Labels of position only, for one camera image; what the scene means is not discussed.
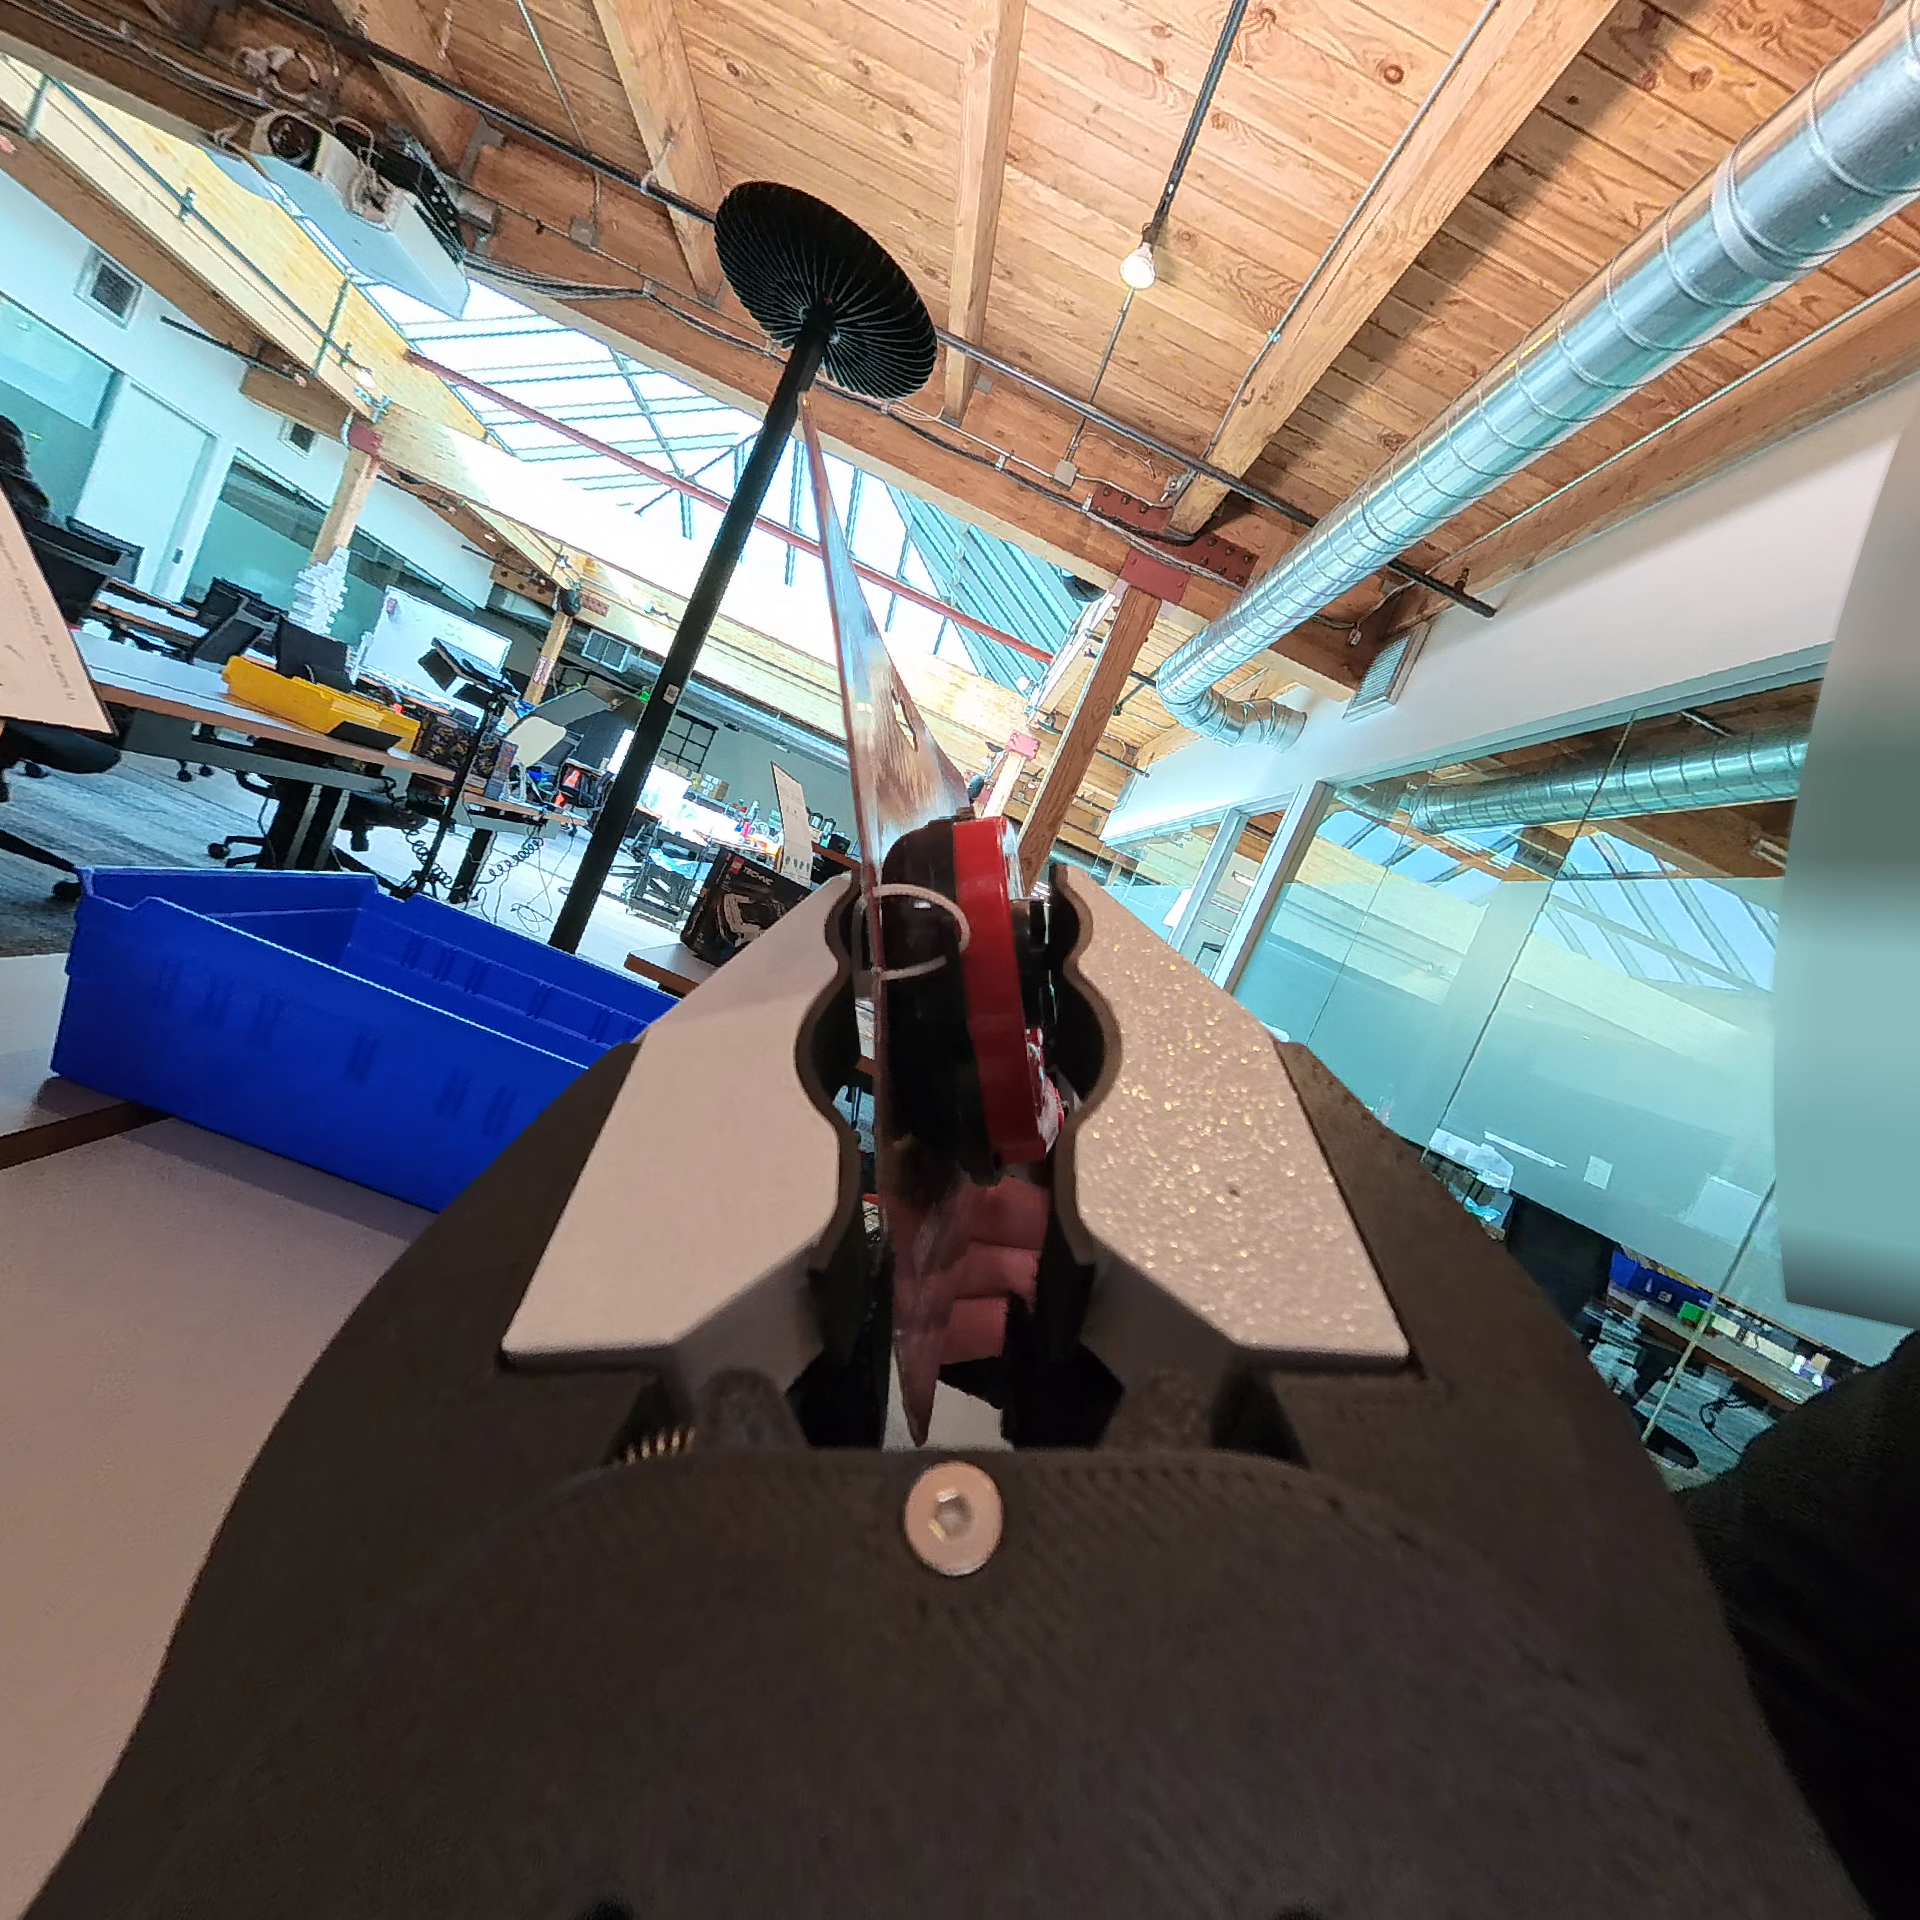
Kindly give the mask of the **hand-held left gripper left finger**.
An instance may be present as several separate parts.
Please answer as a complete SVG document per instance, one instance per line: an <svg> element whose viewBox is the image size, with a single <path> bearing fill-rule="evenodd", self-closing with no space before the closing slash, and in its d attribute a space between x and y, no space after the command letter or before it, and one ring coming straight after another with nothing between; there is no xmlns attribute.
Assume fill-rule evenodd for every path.
<svg viewBox="0 0 1920 1920"><path fill-rule="evenodd" d="M503 1357L651 1362L677 1388L803 1379L848 1334L831 1265L856 1228L856 882L790 907L637 1042Z"/></svg>

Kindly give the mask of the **wall vent grille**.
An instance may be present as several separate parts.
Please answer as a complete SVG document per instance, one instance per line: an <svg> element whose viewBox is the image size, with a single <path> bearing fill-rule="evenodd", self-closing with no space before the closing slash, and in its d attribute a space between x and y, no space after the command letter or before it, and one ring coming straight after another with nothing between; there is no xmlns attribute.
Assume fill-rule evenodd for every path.
<svg viewBox="0 0 1920 1920"><path fill-rule="evenodd" d="M1401 700L1403 686L1413 666L1417 666L1422 656L1429 630L1430 622L1425 620L1403 634L1396 634L1377 646L1371 662L1367 662L1356 693L1343 704L1341 715L1347 723L1382 714Z"/></svg>

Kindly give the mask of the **yellow plastic bin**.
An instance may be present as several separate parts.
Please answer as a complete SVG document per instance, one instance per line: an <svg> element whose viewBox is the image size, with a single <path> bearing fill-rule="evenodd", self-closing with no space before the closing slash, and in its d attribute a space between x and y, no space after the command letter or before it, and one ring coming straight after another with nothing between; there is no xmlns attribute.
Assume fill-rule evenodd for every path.
<svg viewBox="0 0 1920 1920"><path fill-rule="evenodd" d="M406 710L311 678L288 678L251 656L224 662L228 694L257 714L375 752L413 752L421 723Z"/></svg>

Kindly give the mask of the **large blue plastic bin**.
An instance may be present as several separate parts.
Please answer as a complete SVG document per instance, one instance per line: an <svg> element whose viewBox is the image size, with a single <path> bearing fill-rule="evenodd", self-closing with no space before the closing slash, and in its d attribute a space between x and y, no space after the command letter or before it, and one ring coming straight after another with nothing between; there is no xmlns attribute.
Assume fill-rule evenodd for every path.
<svg viewBox="0 0 1920 1920"><path fill-rule="evenodd" d="M443 1210L675 1002L371 876L84 869L53 1068Z"/></svg>

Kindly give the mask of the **black product box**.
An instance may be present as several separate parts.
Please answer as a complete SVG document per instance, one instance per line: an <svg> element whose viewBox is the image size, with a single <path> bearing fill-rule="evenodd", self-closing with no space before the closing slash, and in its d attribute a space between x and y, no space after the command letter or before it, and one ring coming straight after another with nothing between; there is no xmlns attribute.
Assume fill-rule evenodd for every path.
<svg viewBox="0 0 1920 1920"><path fill-rule="evenodd" d="M723 850L709 867L679 942L718 970L811 891L811 880L792 880L744 852Z"/></svg>

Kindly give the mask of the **red handheld toy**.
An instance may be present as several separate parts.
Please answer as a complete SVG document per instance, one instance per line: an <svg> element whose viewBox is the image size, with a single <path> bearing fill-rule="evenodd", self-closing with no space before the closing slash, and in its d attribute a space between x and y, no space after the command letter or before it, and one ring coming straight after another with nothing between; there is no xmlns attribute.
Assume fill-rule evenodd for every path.
<svg viewBox="0 0 1920 1920"><path fill-rule="evenodd" d="M927 1441L944 1369L933 1266L969 1187L1048 1187L1065 1107L1047 1060L1047 909L1009 825L976 811L879 637L808 408L799 410L844 697L869 980L876 1172L903 1421Z"/></svg>

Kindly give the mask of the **black pole with ribbed disc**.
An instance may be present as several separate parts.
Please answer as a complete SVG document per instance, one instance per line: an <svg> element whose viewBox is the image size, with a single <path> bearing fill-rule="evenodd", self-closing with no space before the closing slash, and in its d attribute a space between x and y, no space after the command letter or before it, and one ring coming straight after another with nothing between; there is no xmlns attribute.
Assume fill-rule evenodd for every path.
<svg viewBox="0 0 1920 1920"><path fill-rule="evenodd" d="M713 236L727 284L759 330L787 347L787 364L550 928L550 946L565 954L579 952L628 836L641 780L677 717L805 393L827 376L848 393L897 401L927 382L939 353L936 326L911 278L824 201L784 182L742 182L716 210Z"/></svg>

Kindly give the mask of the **white ceiling projector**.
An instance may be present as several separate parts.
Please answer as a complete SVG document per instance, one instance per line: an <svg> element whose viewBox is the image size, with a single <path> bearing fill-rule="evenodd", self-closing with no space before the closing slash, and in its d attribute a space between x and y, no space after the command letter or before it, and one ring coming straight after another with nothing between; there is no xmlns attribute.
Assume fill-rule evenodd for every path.
<svg viewBox="0 0 1920 1920"><path fill-rule="evenodd" d="M468 299L452 200L430 160L384 149L358 126L340 133L288 110L262 113L246 164L345 259L401 296L456 320Z"/></svg>

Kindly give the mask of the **printed instruction sheet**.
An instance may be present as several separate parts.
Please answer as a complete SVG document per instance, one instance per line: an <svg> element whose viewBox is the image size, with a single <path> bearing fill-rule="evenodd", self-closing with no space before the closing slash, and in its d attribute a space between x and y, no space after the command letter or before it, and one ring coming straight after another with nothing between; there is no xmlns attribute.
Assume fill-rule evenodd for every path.
<svg viewBox="0 0 1920 1920"><path fill-rule="evenodd" d="M73 630L3 498L3 723L109 737Z"/></svg>

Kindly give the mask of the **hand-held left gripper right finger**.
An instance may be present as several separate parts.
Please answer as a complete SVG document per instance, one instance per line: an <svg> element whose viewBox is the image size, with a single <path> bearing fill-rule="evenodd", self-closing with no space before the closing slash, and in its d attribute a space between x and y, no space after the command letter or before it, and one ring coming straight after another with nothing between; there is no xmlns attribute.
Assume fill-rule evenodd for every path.
<svg viewBox="0 0 1920 1920"><path fill-rule="evenodd" d="M1059 1140L1053 1200L1093 1276L1081 1323L1118 1379L1392 1373L1409 1348L1271 1033L1076 869L1063 1010L1097 1080Z"/></svg>

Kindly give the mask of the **person's right forearm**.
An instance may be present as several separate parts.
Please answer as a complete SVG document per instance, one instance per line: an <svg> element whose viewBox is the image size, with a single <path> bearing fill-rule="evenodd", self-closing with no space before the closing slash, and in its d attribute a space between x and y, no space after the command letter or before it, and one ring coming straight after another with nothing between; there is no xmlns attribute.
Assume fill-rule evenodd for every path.
<svg viewBox="0 0 1920 1920"><path fill-rule="evenodd" d="M1918 1333L1677 1505L1839 1866L1918 1916Z"/></svg>

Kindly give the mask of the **long office desk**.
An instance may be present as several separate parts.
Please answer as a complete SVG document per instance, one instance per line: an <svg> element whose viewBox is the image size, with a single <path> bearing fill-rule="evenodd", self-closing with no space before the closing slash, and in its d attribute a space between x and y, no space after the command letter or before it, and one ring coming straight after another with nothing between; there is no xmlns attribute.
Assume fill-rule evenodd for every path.
<svg viewBox="0 0 1920 1920"><path fill-rule="evenodd" d="M489 800L456 788L452 773L398 749L376 749L286 723L236 701L208 666L147 653L123 642L79 636L79 656L103 706L123 715L123 749L265 784L272 819L257 859L281 870L328 870L358 861L337 850L351 800L433 817L465 832L465 852L443 886L417 890L463 905L483 884L491 845L510 825L528 825L529 843L561 817L519 800Z"/></svg>

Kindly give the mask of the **silver spiral ventilation duct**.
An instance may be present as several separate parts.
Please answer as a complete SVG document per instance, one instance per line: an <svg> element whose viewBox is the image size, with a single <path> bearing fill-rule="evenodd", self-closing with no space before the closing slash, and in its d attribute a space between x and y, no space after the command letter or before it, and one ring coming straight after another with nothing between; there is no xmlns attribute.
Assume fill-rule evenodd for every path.
<svg viewBox="0 0 1920 1920"><path fill-rule="evenodd" d="M1302 717L1215 686L1916 201L1918 12L1893 4L1745 133L1447 414L1168 656L1157 693L1185 731L1289 740Z"/></svg>

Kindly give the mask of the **person's right hand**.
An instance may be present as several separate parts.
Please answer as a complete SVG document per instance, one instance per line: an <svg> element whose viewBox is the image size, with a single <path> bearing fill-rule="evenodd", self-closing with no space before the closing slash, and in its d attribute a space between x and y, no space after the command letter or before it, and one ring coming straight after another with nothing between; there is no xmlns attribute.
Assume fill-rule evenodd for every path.
<svg viewBox="0 0 1920 1920"><path fill-rule="evenodd" d="M1047 1187L1012 1172L966 1189L929 1278L941 1365L1000 1355L1009 1308L1038 1299L1047 1230Z"/></svg>

